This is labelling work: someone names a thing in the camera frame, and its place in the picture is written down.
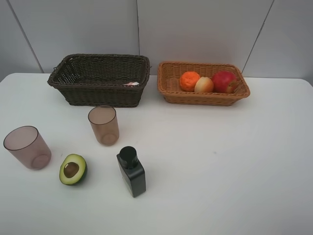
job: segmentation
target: black bottle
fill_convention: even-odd
[[[129,192],[137,197],[146,191],[146,177],[137,152],[133,147],[127,146],[121,149],[117,155],[118,165]]]

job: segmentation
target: orange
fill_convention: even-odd
[[[179,84],[182,90],[186,92],[193,92],[197,81],[200,79],[200,75],[196,72],[185,72],[179,80]]]

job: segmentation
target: dark brown wicker basket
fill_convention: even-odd
[[[145,56],[73,54],[48,79],[70,105],[136,107],[150,75]],[[128,86],[129,82],[139,85]]]

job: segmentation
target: red apple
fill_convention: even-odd
[[[238,87],[239,81],[236,76],[229,71],[219,71],[213,77],[214,92],[218,93],[233,93]]]

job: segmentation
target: white wall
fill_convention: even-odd
[[[138,0],[140,54],[243,69],[272,0]]]
[[[10,0],[45,72],[73,53],[139,54],[136,0]]]
[[[312,0],[275,0],[244,75],[305,78],[313,84]]]
[[[14,72],[41,72],[6,1],[0,1],[0,81]]]

